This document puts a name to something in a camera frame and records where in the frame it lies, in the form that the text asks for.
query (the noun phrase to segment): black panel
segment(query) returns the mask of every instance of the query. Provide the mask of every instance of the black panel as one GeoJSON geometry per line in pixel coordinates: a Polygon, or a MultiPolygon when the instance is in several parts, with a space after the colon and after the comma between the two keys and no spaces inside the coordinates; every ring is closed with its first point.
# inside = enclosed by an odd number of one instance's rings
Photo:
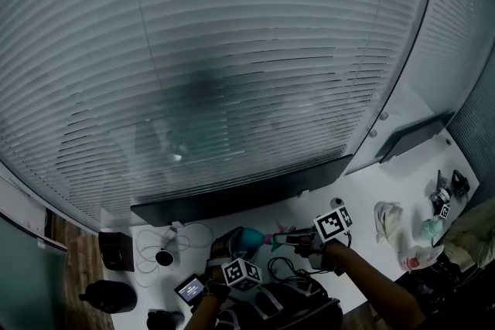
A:
{"type": "Polygon", "coordinates": [[[229,189],[133,205],[131,210],[155,227],[168,226],[173,221],[189,223],[241,212],[297,196],[304,190],[316,190],[332,184],[352,157],[347,155],[302,171],[229,189]]]}
{"type": "Polygon", "coordinates": [[[384,156],[380,163],[383,164],[439,134],[453,115],[454,113],[440,114],[392,133],[377,154],[377,157],[384,156]]]}

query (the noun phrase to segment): wooden floor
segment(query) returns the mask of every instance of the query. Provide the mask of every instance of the wooden floor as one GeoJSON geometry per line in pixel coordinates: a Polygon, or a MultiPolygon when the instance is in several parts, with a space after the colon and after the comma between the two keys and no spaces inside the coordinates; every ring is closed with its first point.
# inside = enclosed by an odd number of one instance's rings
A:
{"type": "MultiPolygon", "coordinates": [[[[50,238],[67,247],[65,279],[66,324],[70,330],[113,330],[111,316],[79,300],[86,286],[103,279],[103,264],[97,237],[53,215],[50,238]]],[[[343,317],[342,330],[389,330],[390,327],[368,304],[343,317]]]]}

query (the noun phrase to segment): wire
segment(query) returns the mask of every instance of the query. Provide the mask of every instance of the wire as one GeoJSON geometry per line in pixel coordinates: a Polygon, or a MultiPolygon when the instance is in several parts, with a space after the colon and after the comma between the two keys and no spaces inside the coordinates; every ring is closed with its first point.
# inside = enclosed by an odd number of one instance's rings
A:
{"type": "Polygon", "coordinates": [[[350,231],[347,231],[344,233],[344,235],[347,235],[347,247],[350,247],[351,243],[353,242],[353,236],[350,235],[350,231]]]}
{"type": "Polygon", "coordinates": [[[467,284],[468,282],[472,281],[475,277],[477,277],[479,274],[481,274],[481,272],[483,271],[483,268],[476,268],[473,273],[471,275],[469,275],[465,280],[464,282],[462,282],[461,284],[457,285],[456,286],[456,289],[458,287],[461,287],[461,286],[464,286],[465,284],[467,284]]]}
{"type": "Polygon", "coordinates": [[[215,233],[212,231],[211,228],[209,228],[204,223],[189,223],[189,224],[185,225],[184,227],[180,227],[179,229],[171,226],[164,233],[157,233],[156,231],[148,230],[148,229],[144,229],[144,230],[139,231],[138,234],[136,235],[135,243],[136,243],[136,252],[138,253],[141,260],[136,258],[136,262],[135,262],[136,270],[143,275],[150,275],[150,274],[153,274],[154,272],[156,272],[156,276],[155,276],[155,279],[153,280],[153,282],[151,284],[146,284],[146,285],[141,284],[141,283],[139,283],[137,278],[136,278],[136,283],[143,288],[152,287],[155,285],[156,281],[158,280],[158,278],[160,276],[160,265],[157,263],[155,257],[156,257],[156,254],[160,250],[168,247],[169,248],[168,250],[170,252],[178,253],[178,252],[183,252],[184,250],[188,250],[188,249],[203,249],[205,247],[209,247],[213,243],[213,241],[215,241],[215,233]],[[180,230],[184,230],[185,228],[190,227],[190,226],[194,226],[194,225],[200,225],[200,226],[202,226],[208,230],[208,232],[210,233],[210,240],[207,243],[204,243],[201,245],[192,245],[191,240],[188,236],[179,235],[180,230]],[[143,233],[150,233],[150,234],[157,236],[160,239],[159,244],[147,245],[145,247],[139,247],[139,237],[143,233]],[[169,247],[169,245],[173,241],[176,242],[175,243],[175,245],[177,246],[176,250],[175,250],[175,247],[174,247],[174,249],[171,249],[169,247]],[[150,249],[153,249],[152,254],[151,255],[146,254],[145,252],[147,252],[150,249]],[[154,266],[152,266],[151,268],[143,269],[142,265],[146,264],[146,263],[154,264],[154,266]]]}
{"type": "Polygon", "coordinates": [[[305,283],[313,284],[313,285],[317,286],[319,289],[321,289],[321,291],[322,291],[322,293],[323,293],[323,295],[325,297],[328,296],[328,294],[326,293],[325,288],[316,279],[313,279],[311,277],[311,275],[313,275],[313,274],[327,274],[328,272],[329,271],[327,271],[327,270],[318,270],[318,271],[313,271],[313,272],[310,272],[310,271],[307,271],[307,270],[303,270],[303,269],[296,270],[294,268],[293,262],[291,262],[290,259],[288,259],[287,257],[273,257],[268,262],[268,273],[276,281],[278,281],[278,282],[280,282],[282,284],[286,284],[286,283],[289,283],[289,282],[302,282],[302,281],[305,282],[305,283]],[[273,266],[275,265],[275,263],[278,260],[281,260],[285,264],[287,264],[287,267],[289,268],[289,270],[294,275],[292,275],[291,277],[284,278],[284,279],[281,279],[280,277],[277,277],[275,275],[275,271],[273,269],[273,266]]]}

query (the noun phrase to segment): white cable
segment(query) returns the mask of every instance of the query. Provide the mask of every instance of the white cable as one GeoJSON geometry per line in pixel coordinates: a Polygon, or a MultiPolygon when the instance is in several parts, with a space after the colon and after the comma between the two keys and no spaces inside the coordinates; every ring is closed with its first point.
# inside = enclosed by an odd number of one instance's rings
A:
{"type": "Polygon", "coordinates": [[[148,230],[148,229],[144,229],[144,230],[139,231],[138,234],[136,235],[136,238],[135,238],[135,244],[136,244],[136,252],[138,252],[138,255],[141,257],[141,260],[139,261],[138,258],[136,258],[136,262],[135,262],[136,263],[136,265],[135,265],[136,270],[138,270],[139,273],[144,274],[144,275],[150,275],[156,271],[155,279],[153,280],[153,282],[151,284],[146,284],[146,285],[141,284],[141,283],[139,283],[139,281],[136,277],[136,283],[139,286],[141,286],[143,288],[147,288],[147,287],[152,287],[155,285],[156,281],[159,278],[159,273],[160,273],[160,265],[156,262],[155,256],[161,249],[166,248],[173,240],[177,240],[177,246],[179,247],[179,249],[178,249],[179,252],[183,252],[184,250],[187,250],[189,248],[203,249],[205,247],[209,247],[215,241],[215,233],[212,231],[211,228],[209,228],[204,223],[189,223],[186,226],[181,227],[179,229],[176,229],[175,227],[171,226],[167,229],[167,231],[164,232],[164,234],[157,233],[156,231],[148,230]],[[206,228],[210,232],[210,240],[207,243],[204,243],[202,245],[191,245],[191,240],[189,239],[189,237],[187,237],[185,235],[179,235],[179,231],[182,228],[185,229],[189,226],[198,225],[198,224],[200,226],[203,226],[204,228],[206,228]],[[167,238],[169,231],[173,231],[175,233],[175,235],[170,237],[167,241],[163,241],[164,242],[163,244],[161,244],[161,245],[148,245],[148,246],[143,247],[143,248],[139,247],[139,243],[138,243],[139,237],[141,236],[142,233],[151,233],[151,234],[159,237],[161,240],[164,240],[165,238],[167,238]],[[179,242],[179,238],[183,238],[186,241],[186,243],[179,242]],[[157,251],[152,256],[147,257],[147,255],[144,255],[144,252],[148,249],[157,249],[157,251]],[[143,270],[143,269],[141,269],[141,265],[143,265],[144,263],[154,263],[155,266],[150,270],[143,270]]]}
{"type": "Polygon", "coordinates": [[[479,274],[481,274],[481,272],[483,271],[484,268],[476,268],[472,273],[471,275],[469,275],[467,277],[467,279],[464,280],[464,282],[462,282],[461,284],[457,285],[456,286],[456,289],[458,287],[461,287],[461,286],[464,286],[465,284],[467,284],[468,282],[472,281],[475,277],[477,277],[479,274]]]}

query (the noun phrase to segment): black speaker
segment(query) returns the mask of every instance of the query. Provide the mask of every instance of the black speaker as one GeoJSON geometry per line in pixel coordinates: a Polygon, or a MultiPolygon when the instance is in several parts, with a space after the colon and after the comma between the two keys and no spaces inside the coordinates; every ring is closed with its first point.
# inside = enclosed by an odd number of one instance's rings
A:
{"type": "Polygon", "coordinates": [[[123,233],[99,233],[101,259],[106,268],[113,271],[134,272],[132,238],[123,233]]]}

